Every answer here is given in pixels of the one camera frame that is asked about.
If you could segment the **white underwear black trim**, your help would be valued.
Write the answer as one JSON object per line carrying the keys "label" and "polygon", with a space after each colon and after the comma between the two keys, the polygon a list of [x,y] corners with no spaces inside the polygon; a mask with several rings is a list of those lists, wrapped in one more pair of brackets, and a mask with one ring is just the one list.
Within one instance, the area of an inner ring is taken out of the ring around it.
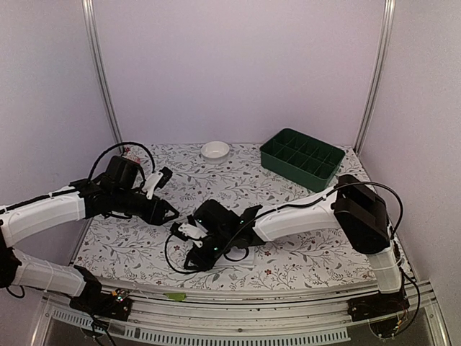
{"label": "white underwear black trim", "polygon": [[215,263],[215,267],[246,267],[252,268],[256,263],[255,250],[232,248],[227,254],[224,254]]}

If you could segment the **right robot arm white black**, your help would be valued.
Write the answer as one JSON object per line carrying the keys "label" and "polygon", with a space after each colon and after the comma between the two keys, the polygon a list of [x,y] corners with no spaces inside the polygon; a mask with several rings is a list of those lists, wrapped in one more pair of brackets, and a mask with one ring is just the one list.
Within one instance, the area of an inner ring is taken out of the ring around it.
{"label": "right robot arm white black", "polygon": [[352,248],[368,258],[379,293],[372,299],[378,314],[388,314],[400,303],[403,275],[391,244],[385,201],[371,189],[372,183],[354,176],[340,176],[335,186],[284,205],[256,205],[237,214],[209,199],[192,214],[194,245],[184,268],[200,272],[234,247],[247,249],[286,236],[341,228]]}

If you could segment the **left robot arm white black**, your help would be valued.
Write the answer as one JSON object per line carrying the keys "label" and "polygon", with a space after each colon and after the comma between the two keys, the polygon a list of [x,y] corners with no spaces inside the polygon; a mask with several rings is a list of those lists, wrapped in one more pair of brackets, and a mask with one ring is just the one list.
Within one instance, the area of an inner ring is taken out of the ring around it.
{"label": "left robot arm white black", "polygon": [[139,163],[113,156],[97,177],[76,180],[58,191],[2,207],[1,287],[27,286],[64,293],[79,297],[90,312],[102,312],[107,297],[88,270],[31,257],[15,245],[41,231],[95,216],[136,216],[149,225],[162,226],[179,217],[179,211],[154,194],[171,176],[167,167],[146,176]]}

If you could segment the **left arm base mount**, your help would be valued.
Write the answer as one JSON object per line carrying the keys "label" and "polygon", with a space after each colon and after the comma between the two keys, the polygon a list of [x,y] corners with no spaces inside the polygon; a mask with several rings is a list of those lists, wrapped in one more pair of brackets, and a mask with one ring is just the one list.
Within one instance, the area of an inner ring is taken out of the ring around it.
{"label": "left arm base mount", "polygon": [[89,286],[79,296],[72,297],[69,306],[90,316],[127,321],[133,300],[124,289],[104,293],[99,286]]}

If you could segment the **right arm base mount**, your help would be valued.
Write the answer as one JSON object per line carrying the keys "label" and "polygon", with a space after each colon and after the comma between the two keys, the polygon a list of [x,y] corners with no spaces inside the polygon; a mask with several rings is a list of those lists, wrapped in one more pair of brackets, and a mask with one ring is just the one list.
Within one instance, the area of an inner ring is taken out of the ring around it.
{"label": "right arm base mount", "polygon": [[408,317],[410,303],[402,289],[397,293],[381,292],[347,301],[347,313],[353,322],[368,321],[371,332],[381,339],[397,335]]}

